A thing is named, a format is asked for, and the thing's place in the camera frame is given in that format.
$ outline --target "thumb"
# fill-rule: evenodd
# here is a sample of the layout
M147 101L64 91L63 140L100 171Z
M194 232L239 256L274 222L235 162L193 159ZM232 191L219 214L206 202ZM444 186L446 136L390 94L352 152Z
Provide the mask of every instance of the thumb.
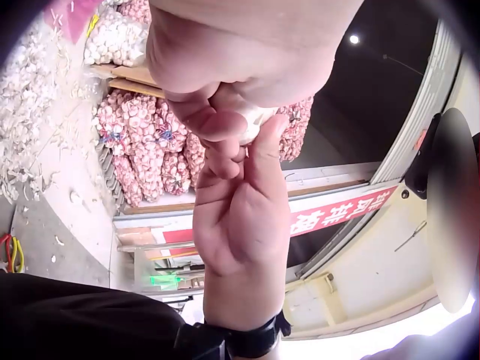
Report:
M280 137L288 126L284 115L274 115L260 127L245 159L245 179L270 200L287 197L287 185L279 161Z

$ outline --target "red banner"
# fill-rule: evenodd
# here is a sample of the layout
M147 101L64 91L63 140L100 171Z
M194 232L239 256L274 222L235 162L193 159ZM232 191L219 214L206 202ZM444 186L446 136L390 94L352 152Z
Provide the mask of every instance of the red banner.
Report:
M305 234L378 210L395 189L396 186L339 203L293 213L291 215L290 235Z

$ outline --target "hand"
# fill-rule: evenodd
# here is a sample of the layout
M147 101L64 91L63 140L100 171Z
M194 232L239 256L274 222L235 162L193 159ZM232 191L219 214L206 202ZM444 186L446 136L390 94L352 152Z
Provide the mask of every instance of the hand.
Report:
M206 151L193 210L193 239L205 263L207 322L250 330L282 308L290 238L290 209L278 161L288 120L270 118L233 160L238 176L224 180L212 168L224 159Z
M150 1L150 73L180 121L229 159L238 154L236 137L246 121L210 106L220 83L231 83L244 99L264 108L311 96L326 83L338 44L362 3Z

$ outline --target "pink mesh bag of garlic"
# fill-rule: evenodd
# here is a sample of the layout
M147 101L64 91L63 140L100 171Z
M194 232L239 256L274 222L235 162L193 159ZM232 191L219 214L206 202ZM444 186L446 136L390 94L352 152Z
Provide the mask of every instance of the pink mesh bag of garlic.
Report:
M182 195L190 188L190 171L182 153L165 153L162 165L163 190Z
M192 179L192 186L197 187L198 175L205 163L205 148L200 143L200 139L192 132L188 132L185 150L183 152L187 159L188 168L190 170L190 177Z
M138 94L121 104L123 121L133 144L155 140L155 103L156 97Z
M121 108L121 105L131 98L131 93L116 89L103 99L96 113L96 128L100 142L111 148L113 155L129 154L131 149L131 139L125 128Z
M153 141L132 145L130 161L142 194L148 202L155 202L163 194L161 169L164 152Z
M148 0L131 0L120 5L118 12L140 23L150 24L152 22Z
M131 206L138 206L143 198L142 189L133 172L128 156L114 156L112 163L115 167L115 176L120 182L127 203Z
M290 121L280 138L280 161L293 161L300 155L312 104L313 96L310 96L298 103L278 109L277 114L286 115Z
M156 128L154 137L160 147L170 153L182 151L188 130L168 108L164 99L157 101L154 122Z

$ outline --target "ceiling light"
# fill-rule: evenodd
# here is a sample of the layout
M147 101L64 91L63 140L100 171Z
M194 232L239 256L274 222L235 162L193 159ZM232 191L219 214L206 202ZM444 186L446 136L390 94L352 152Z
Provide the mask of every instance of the ceiling light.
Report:
M356 35L351 35L350 36L350 42L355 45L355 44L358 44L360 42L360 39Z

